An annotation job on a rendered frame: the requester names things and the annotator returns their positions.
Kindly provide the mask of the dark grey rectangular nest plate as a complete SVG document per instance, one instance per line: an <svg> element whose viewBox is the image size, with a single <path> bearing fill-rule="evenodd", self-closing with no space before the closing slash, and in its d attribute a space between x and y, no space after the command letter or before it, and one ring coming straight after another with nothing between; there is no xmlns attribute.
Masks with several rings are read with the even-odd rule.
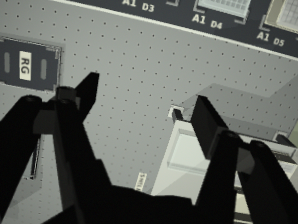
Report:
<svg viewBox="0 0 298 224"><path fill-rule="evenodd" d="M0 36L0 84L55 94L61 47Z"/></svg>

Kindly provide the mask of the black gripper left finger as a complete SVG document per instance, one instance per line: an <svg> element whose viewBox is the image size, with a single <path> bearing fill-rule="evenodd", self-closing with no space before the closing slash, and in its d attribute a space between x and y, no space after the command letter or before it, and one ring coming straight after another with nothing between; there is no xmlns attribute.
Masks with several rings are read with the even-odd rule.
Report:
<svg viewBox="0 0 298 224"><path fill-rule="evenodd" d="M22 96L0 121L0 224L40 134L53 136L62 211L74 204L78 224L133 224L83 125L99 75L90 72L76 88L57 87L47 102Z"/></svg>

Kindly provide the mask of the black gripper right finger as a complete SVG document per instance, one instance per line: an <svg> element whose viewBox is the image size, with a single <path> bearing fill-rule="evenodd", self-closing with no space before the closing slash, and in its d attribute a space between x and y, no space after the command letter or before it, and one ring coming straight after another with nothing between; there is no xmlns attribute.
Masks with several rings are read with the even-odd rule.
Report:
<svg viewBox="0 0 298 224"><path fill-rule="evenodd" d="M234 224L236 171L253 224L298 224L298 193L268 145L244 142L206 96L198 95L190 122L205 160L212 159L191 224Z"/></svg>

